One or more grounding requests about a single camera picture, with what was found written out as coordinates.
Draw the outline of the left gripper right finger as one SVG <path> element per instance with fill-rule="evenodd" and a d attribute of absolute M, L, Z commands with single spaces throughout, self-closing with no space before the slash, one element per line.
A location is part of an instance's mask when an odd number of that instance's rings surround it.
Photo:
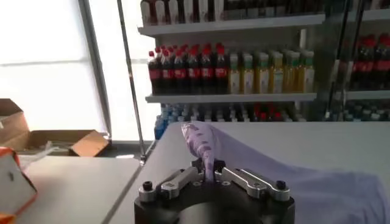
<path fill-rule="evenodd" d="M 236 185 L 249 197 L 271 197 L 275 201 L 288 201 L 290 189 L 285 181 L 273 181 L 249 169 L 228 168 L 224 161 L 214 161 L 215 180 L 222 185 Z"/>

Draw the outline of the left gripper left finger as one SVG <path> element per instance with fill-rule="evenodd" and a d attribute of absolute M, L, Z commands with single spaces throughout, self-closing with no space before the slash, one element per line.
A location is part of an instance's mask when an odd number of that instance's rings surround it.
<path fill-rule="evenodd" d="M 187 169 L 173 172 L 156 186 L 151 181 L 145 181 L 138 189 L 138 199 L 143 203 L 152 203 L 158 197 L 168 200 L 177 198 L 180 191 L 191 182 L 200 182 L 204 179 L 204 164 L 199 158 L 191 162 Z"/>

